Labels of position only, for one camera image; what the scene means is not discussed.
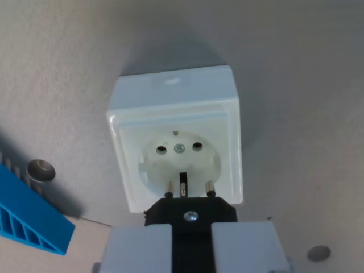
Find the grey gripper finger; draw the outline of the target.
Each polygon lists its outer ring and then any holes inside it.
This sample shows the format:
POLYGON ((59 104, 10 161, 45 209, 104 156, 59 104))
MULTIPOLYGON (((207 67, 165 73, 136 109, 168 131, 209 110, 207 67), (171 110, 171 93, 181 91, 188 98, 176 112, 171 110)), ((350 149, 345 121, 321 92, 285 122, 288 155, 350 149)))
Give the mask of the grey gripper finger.
POLYGON ((111 228, 98 271, 172 272, 172 226, 111 228))
POLYGON ((216 272, 291 272, 271 221, 212 224, 216 272))

